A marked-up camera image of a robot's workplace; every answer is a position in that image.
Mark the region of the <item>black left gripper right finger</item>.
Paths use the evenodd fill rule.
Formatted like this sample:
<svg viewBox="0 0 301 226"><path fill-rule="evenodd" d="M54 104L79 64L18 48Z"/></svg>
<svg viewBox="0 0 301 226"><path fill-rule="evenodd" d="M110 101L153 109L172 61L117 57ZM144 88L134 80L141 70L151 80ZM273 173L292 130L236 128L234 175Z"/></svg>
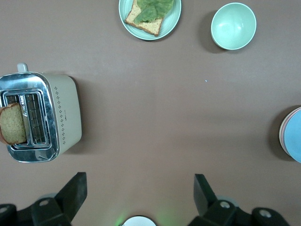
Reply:
<svg viewBox="0 0 301 226"><path fill-rule="evenodd" d="M249 214L231 201L218 199L203 174L194 177L193 197L198 216L188 226L290 226L273 209L258 207Z"/></svg>

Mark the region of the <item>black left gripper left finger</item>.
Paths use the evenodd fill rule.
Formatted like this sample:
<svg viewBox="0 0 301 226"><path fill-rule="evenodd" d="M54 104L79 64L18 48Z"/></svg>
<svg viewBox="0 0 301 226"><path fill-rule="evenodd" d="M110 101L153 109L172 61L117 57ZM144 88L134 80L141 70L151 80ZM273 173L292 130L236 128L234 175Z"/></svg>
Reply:
<svg viewBox="0 0 301 226"><path fill-rule="evenodd" d="M72 226L86 197L87 174L78 172L56 195L40 198L25 209L0 204L0 226Z"/></svg>

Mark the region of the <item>blue plate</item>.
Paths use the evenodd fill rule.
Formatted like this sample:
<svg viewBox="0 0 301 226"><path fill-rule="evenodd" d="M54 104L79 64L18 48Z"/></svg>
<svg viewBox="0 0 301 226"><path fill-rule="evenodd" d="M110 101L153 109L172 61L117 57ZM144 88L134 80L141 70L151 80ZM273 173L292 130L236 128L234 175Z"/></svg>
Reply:
<svg viewBox="0 0 301 226"><path fill-rule="evenodd" d="M301 110L289 119L284 131L284 144L288 154L301 163Z"/></svg>

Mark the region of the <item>beige chrome toaster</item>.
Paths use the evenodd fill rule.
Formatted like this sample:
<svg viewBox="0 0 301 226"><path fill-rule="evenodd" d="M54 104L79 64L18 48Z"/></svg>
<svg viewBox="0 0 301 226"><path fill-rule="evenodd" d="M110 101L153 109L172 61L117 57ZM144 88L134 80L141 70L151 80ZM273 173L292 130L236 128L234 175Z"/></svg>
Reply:
<svg viewBox="0 0 301 226"><path fill-rule="evenodd" d="M30 72L25 63L17 68L0 77L0 107L21 105L27 139L8 145L8 152L19 162L52 161L82 136L75 81L65 74Z"/></svg>

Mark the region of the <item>toasted bread slice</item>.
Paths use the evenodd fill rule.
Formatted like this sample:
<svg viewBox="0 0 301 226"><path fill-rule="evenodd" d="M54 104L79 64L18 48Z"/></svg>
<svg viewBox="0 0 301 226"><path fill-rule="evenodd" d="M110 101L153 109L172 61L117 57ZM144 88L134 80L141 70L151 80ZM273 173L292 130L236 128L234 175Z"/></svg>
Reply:
<svg viewBox="0 0 301 226"><path fill-rule="evenodd" d="M0 141L6 145L27 141L22 108L19 103L0 108Z"/></svg>

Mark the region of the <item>brown table cover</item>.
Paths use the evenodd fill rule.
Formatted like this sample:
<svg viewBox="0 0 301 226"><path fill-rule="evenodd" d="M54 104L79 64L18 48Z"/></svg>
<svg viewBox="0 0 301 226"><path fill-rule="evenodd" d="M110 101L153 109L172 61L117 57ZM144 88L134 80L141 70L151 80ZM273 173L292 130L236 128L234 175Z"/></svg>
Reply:
<svg viewBox="0 0 301 226"><path fill-rule="evenodd" d="M257 29L238 50L218 47L222 6L249 6ZM26 208L77 172L88 195L74 226L146 215L187 226L196 173L246 212L278 211L301 226L301 163L278 130L301 105L301 0L182 0L173 31L135 38L119 0L0 0L0 76L20 62L75 79L82 139L57 159L20 163L0 143L0 203Z"/></svg>

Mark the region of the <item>green bowl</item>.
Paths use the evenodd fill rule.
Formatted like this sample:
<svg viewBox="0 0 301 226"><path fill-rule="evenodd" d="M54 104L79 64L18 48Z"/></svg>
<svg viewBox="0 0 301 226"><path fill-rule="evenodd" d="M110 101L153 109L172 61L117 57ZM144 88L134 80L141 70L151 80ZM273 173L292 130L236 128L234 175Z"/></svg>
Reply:
<svg viewBox="0 0 301 226"><path fill-rule="evenodd" d="M256 29L253 10L246 4L232 2L216 11L211 22L211 37L222 49L238 50L250 43Z"/></svg>

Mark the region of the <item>green plate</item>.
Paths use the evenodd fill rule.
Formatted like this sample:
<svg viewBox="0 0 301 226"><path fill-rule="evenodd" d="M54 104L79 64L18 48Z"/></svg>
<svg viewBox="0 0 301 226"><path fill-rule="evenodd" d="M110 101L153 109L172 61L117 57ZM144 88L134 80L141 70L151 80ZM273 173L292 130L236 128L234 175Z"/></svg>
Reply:
<svg viewBox="0 0 301 226"><path fill-rule="evenodd" d="M125 23L125 19L130 12L132 3L133 0L119 0L119 16L122 21L122 24L127 29L127 31L131 33L133 36L135 36L136 38L139 38L141 40L153 41L153 40L159 40L166 37L176 27L181 16L182 1L174 0L173 8L168 12L168 14L163 19L159 35L155 37L152 34L148 34L143 30L134 28Z"/></svg>

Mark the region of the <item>brown bread slice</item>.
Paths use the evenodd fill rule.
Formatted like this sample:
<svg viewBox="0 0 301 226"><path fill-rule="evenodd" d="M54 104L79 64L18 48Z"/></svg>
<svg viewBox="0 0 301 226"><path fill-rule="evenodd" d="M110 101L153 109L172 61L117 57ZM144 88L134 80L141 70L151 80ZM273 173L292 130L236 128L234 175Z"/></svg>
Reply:
<svg viewBox="0 0 301 226"><path fill-rule="evenodd" d="M139 22L136 24L134 20L141 13L141 11L142 10L137 4L137 0L133 0L131 10L125 19L125 23L134 28L147 32L148 34L151 34L155 37L158 37L164 18L162 17L162 18L155 19L151 22Z"/></svg>

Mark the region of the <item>green lettuce leaf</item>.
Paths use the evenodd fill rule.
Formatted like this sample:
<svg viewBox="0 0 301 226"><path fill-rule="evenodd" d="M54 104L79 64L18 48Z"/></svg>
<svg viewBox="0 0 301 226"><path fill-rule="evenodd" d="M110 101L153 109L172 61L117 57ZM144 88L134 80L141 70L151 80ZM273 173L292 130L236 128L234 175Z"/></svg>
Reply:
<svg viewBox="0 0 301 226"><path fill-rule="evenodd" d="M141 12L134 19L135 24L161 19L172 9L174 0L137 0Z"/></svg>

